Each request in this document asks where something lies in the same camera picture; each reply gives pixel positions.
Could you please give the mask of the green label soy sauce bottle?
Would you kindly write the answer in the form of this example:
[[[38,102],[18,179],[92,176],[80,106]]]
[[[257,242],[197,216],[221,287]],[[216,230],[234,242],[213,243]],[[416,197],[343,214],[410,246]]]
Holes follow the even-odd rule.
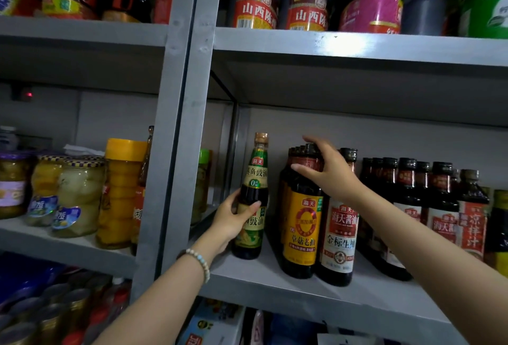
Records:
[[[267,206],[269,203],[268,189],[268,144],[267,133],[255,134],[255,145],[248,161],[246,174],[241,186],[237,202],[237,213],[243,213],[251,204],[260,201],[257,212],[251,214],[233,241],[234,256],[252,260],[256,259],[262,249]]]

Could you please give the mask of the white blue carton box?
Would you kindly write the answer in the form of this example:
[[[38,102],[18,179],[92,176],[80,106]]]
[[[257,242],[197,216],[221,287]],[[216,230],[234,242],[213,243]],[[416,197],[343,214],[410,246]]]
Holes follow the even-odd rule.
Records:
[[[175,345],[239,345],[246,307],[201,298]]]

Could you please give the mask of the grey metal shelf rack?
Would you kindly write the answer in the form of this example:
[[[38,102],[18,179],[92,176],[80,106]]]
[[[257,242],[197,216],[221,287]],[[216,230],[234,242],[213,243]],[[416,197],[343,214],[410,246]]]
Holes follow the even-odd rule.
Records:
[[[177,0],[169,25],[0,18],[0,81],[157,93],[148,220],[137,256],[91,237],[55,238],[19,218],[0,220],[0,252],[130,278],[133,299],[175,261],[190,237],[194,175],[207,103],[226,108],[214,198],[244,174],[251,125],[267,125],[270,151],[326,125],[374,154],[427,155],[477,168],[508,188],[508,40],[448,36],[249,30],[217,27],[220,0]]]

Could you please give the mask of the row of dark sauce bottles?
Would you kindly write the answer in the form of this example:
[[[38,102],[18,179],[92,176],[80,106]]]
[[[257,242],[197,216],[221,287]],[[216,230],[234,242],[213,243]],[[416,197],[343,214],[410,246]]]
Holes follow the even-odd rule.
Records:
[[[425,162],[413,158],[384,158],[380,177],[372,176],[367,184],[397,209],[456,244],[460,214],[452,194],[453,164],[433,162],[425,183],[419,184],[418,174],[426,174],[425,168]],[[359,238],[360,252],[379,271],[397,280],[412,280],[410,272],[362,217]]]

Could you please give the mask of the green lid jar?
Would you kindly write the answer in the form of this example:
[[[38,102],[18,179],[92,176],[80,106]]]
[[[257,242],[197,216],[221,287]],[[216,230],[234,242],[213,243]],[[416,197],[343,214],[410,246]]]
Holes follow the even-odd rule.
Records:
[[[197,225],[201,221],[202,215],[207,209],[207,198],[211,172],[211,155],[212,152],[209,149],[200,149],[198,171],[194,191],[194,203],[190,222],[191,227]]]

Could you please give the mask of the person's left forearm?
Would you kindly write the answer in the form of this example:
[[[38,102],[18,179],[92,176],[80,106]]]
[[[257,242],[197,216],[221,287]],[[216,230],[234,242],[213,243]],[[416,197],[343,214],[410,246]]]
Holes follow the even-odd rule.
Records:
[[[92,345],[172,345],[210,265],[192,248],[105,329]]]

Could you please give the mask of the blue plastic bag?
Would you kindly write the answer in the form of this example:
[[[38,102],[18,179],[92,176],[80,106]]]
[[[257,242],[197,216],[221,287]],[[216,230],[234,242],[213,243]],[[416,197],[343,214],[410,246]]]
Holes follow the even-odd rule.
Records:
[[[65,265],[21,254],[0,254],[0,313],[54,283]]]

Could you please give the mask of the yellow label dark sauce bottle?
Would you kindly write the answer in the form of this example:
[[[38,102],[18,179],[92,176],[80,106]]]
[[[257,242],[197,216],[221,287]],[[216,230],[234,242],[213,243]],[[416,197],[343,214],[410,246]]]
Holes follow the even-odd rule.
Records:
[[[292,171],[284,207],[281,267],[293,278],[308,279],[314,273],[324,194],[313,181]]]

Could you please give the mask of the white red label sauce bottle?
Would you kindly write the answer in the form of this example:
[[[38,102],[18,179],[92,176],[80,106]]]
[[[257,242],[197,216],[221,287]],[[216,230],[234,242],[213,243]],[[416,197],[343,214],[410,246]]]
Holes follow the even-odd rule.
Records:
[[[352,280],[359,214],[343,201],[330,196],[326,206],[315,273],[327,284],[345,287]]]

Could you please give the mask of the person's right forearm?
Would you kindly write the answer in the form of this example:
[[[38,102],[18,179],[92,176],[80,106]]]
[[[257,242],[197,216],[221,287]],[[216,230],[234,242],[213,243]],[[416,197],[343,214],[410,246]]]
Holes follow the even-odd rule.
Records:
[[[470,345],[508,345],[508,278],[361,183],[347,200]]]

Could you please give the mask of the person's right hand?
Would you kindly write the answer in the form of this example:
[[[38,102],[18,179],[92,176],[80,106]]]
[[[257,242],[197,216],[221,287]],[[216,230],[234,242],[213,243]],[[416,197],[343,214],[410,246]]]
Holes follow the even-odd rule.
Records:
[[[328,140],[317,136],[303,136],[305,142],[314,143],[324,159],[323,181],[320,187],[330,197],[349,205],[359,199],[363,187],[343,156]]]

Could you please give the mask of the pink bottle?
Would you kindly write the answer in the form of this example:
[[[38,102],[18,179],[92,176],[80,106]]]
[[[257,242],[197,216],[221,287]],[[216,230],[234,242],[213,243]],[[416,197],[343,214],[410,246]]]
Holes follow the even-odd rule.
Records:
[[[246,345],[265,345],[265,317],[263,310],[256,310],[253,314],[249,338]]]

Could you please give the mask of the person's left hand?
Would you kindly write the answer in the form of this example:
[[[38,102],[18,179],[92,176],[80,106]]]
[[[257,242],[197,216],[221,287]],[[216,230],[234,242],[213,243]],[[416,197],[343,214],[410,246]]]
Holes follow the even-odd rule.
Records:
[[[236,238],[243,228],[240,215],[232,212],[233,204],[240,189],[230,194],[218,207],[211,226],[192,246],[192,250],[210,264],[216,256],[224,252],[229,242]]]

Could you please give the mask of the tall yellow lid fruit jar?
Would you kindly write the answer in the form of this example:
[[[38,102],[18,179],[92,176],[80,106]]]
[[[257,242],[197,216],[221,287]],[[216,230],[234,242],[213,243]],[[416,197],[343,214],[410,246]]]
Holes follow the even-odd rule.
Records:
[[[96,243],[115,250],[130,245],[136,189],[147,150],[146,141],[110,138],[105,149],[106,176]]]

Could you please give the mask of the white crumpled paper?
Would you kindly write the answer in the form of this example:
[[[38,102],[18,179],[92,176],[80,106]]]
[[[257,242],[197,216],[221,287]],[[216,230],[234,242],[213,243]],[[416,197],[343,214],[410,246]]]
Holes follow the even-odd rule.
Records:
[[[75,145],[69,145],[66,144],[63,147],[63,151],[68,156],[98,156],[98,157],[104,157],[105,152],[100,150],[94,150],[86,147],[80,147]]]

